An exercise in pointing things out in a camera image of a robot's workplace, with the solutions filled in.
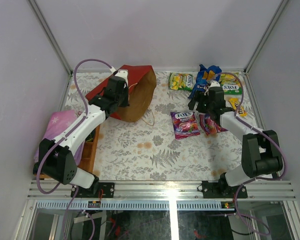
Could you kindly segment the purple Fox's berries candy bag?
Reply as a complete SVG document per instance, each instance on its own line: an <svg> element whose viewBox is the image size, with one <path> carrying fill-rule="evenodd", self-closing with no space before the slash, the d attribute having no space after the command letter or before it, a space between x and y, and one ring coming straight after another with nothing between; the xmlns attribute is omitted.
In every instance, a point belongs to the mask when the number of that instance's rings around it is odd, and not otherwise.
<svg viewBox="0 0 300 240"><path fill-rule="evenodd" d="M227 131L227 129L219 126L213 121L209 114L200 114L199 124L207 136Z"/></svg>

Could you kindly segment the small yellow snack packet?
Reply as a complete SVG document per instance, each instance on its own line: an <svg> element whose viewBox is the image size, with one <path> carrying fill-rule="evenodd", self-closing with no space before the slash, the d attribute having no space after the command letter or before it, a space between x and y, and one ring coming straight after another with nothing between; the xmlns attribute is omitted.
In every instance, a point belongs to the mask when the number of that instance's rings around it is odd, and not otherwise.
<svg viewBox="0 0 300 240"><path fill-rule="evenodd" d="M237 113L239 114L240 117L246 117L248 115L244 107L240 105L240 100L238 98L232 97L229 98L228 101L234 110L236 110L239 107Z"/></svg>

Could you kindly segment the green Fox's spring tea candy bag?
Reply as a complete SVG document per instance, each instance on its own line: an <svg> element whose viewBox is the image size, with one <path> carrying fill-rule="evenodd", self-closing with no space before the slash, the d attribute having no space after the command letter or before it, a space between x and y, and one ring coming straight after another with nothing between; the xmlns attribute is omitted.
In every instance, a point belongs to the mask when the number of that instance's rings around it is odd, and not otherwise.
<svg viewBox="0 0 300 240"><path fill-rule="evenodd" d="M236 79L239 78L238 72L232 72L232 74L222 73L219 78L219 84L222 87L225 95L241 95L242 85Z"/></svg>

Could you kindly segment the blue Doritos chip bag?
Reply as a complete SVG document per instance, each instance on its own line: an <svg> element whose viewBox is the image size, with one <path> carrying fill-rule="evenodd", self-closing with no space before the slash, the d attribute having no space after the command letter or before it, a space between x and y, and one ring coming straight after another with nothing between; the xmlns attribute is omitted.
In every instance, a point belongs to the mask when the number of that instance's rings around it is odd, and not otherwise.
<svg viewBox="0 0 300 240"><path fill-rule="evenodd" d="M208 82L213 80L214 76L221 72L222 69L219 66L211 65L209 67L205 67L203 64L199 64L199 72L197 73L195 84L188 99L192 99L195 96L196 91L204 92Z"/></svg>

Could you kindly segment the red paper bag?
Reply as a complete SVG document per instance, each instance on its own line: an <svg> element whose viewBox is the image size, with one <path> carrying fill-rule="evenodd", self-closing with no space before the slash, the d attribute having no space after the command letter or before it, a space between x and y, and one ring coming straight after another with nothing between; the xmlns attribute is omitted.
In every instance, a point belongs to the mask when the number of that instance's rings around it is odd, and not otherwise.
<svg viewBox="0 0 300 240"><path fill-rule="evenodd" d="M129 106L119 107L110 117L134 123L150 106L157 86L156 75L151 65L123 65L119 69L127 70Z"/></svg>

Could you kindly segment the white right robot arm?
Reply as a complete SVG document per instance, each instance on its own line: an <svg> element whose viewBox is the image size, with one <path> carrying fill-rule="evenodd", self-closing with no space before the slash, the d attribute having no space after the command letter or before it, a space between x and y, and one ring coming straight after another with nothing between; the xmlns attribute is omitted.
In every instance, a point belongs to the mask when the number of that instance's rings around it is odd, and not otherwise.
<svg viewBox="0 0 300 240"><path fill-rule="evenodd" d="M230 197L236 186L256 179L265 179L263 175L280 172L284 168L283 153L279 146L277 133L253 127L239 115L239 106L226 106L224 91L220 86L210 86L205 92L197 90L188 107L210 119L220 127L231 132L242 143L241 163L236 168L220 175L218 192Z"/></svg>

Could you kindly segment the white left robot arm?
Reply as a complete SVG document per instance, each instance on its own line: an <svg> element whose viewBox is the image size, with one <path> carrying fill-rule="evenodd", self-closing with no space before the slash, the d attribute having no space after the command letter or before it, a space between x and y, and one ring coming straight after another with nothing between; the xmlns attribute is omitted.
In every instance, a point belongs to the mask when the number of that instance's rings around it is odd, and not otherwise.
<svg viewBox="0 0 300 240"><path fill-rule="evenodd" d="M119 107L129 106L128 72L120 70L110 76L105 87L86 103L83 112L65 131L54 139L43 139L39 145L37 185L40 173L59 184L76 185L88 197L95 197L100 190L98 177L78 168L74 154L86 137Z"/></svg>

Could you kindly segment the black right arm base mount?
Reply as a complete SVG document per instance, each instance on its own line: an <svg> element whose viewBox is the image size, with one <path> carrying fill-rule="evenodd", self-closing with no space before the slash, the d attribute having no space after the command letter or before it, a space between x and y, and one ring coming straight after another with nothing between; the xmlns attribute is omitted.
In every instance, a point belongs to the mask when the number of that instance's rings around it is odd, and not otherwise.
<svg viewBox="0 0 300 240"><path fill-rule="evenodd" d="M202 192L205 199L247 199L248 192L245 186L240 188L241 184L230 186L226 181L223 173L218 181L203 180L201 185L197 187Z"/></svg>

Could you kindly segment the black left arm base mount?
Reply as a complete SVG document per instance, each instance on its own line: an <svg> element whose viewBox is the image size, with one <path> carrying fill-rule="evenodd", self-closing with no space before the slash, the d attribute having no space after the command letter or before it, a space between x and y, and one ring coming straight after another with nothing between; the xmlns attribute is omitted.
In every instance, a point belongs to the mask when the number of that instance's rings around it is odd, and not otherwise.
<svg viewBox="0 0 300 240"><path fill-rule="evenodd" d="M90 188L78 188L76 198L113 198L115 193L114 182L94 182Z"/></svg>

